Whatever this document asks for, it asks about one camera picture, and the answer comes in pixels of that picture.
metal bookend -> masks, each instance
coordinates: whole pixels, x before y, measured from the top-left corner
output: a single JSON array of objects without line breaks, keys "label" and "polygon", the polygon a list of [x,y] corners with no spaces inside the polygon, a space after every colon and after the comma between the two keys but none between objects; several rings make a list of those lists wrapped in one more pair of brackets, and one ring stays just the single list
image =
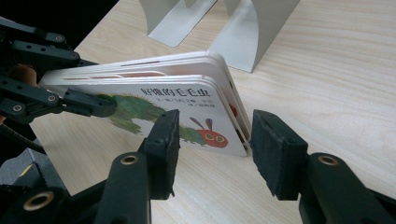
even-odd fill
[{"label": "metal bookend", "polygon": [[148,37],[178,46],[217,0],[140,0]]},{"label": "metal bookend", "polygon": [[234,68],[253,72],[299,0],[224,0],[231,18],[209,47]]}]

wooden table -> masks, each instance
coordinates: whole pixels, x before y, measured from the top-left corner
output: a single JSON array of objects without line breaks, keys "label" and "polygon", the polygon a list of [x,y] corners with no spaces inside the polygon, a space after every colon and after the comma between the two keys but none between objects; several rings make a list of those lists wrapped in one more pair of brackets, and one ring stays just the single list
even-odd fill
[{"label": "wooden table", "polygon": [[[218,1],[171,48],[147,37],[138,0],[120,0],[76,51],[113,63],[205,50],[227,19]],[[308,153],[342,158],[367,188],[396,198],[395,1],[301,0],[254,72],[230,71],[250,120],[253,109],[277,114]],[[72,194],[139,146],[102,125],[68,113],[31,124]],[[251,155],[182,148],[174,190],[175,198],[152,201],[153,223],[301,223],[298,203],[271,195]]]}]

board book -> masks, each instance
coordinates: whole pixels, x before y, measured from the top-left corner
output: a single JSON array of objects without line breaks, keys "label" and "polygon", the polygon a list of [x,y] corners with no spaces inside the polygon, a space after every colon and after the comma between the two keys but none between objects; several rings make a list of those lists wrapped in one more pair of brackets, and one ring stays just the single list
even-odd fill
[{"label": "board book", "polygon": [[70,90],[117,103],[104,118],[146,137],[164,111],[180,111],[180,145],[246,156],[250,123],[224,59],[197,51],[47,72],[39,85],[61,97]]}]

black cable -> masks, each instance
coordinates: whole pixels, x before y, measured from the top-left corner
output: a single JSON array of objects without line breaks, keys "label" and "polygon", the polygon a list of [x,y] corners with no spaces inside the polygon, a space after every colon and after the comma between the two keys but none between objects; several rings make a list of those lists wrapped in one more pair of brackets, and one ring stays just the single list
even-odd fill
[{"label": "black cable", "polygon": [[32,142],[31,140],[25,138],[23,135],[15,132],[14,130],[10,129],[6,124],[1,124],[0,125],[0,134],[3,136],[11,139],[12,141],[24,146],[24,147],[29,147],[32,150],[38,151],[40,153],[44,153],[44,148],[40,146],[39,144],[36,144]]}]

caterpillar illustration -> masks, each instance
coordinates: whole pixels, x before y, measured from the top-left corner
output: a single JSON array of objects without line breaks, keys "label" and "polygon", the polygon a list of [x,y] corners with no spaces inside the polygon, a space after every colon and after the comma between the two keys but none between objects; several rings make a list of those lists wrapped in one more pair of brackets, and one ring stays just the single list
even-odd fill
[{"label": "caterpillar illustration", "polygon": [[202,126],[202,124],[197,119],[195,119],[195,118],[190,118],[190,119],[202,128],[201,130],[197,130],[197,131],[208,145],[210,145],[212,147],[227,147],[227,145],[228,145],[227,138],[225,138],[221,133],[213,132],[213,130],[212,130],[213,120],[212,119],[205,120],[206,126],[209,129],[205,129],[204,126]]}]

